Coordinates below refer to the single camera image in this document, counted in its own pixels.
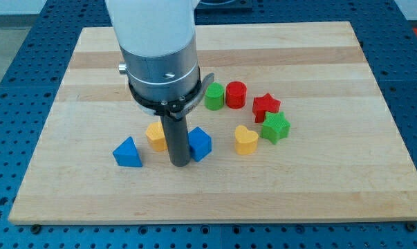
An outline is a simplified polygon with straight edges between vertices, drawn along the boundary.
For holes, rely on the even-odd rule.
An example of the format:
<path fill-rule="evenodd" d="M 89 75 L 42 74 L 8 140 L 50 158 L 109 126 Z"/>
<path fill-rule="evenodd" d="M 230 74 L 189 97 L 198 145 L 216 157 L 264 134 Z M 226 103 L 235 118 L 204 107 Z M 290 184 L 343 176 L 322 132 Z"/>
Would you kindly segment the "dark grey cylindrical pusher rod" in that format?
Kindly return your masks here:
<path fill-rule="evenodd" d="M 184 167 L 191 159 L 186 117 L 173 119 L 161 116 L 169 159 L 174 166 Z"/>

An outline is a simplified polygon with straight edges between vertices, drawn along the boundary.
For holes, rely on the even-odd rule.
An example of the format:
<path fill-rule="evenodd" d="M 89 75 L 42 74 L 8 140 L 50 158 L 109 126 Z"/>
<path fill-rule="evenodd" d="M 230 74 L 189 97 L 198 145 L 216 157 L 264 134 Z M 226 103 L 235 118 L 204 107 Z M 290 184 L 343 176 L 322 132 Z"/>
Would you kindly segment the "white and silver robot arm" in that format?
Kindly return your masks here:
<path fill-rule="evenodd" d="M 198 64 L 191 0 L 106 0 L 134 100 L 160 117 L 169 158 L 177 167 L 190 161 L 186 116 L 203 99 L 214 74 Z"/>

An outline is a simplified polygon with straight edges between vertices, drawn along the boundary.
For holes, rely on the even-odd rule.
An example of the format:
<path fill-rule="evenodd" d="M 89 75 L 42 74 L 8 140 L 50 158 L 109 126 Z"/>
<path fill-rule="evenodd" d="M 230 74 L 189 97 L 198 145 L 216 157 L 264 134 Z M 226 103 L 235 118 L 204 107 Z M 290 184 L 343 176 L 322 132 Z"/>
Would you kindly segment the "black clamp ring with lever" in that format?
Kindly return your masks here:
<path fill-rule="evenodd" d="M 196 86 L 187 94 L 180 96 L 173 101 L 154 102 L 140 96 L 137 93 L 130 80 L 128 83 L 130 93 L 137 102 L 142 111 L 151 116 L 169 116 L 172 119 L 179 120 L 190 113 L 201 102 L 205 92 L 210 84 L 214 82 L 214 73 L 209 73 L 203 80 L 198 80 Z"/>

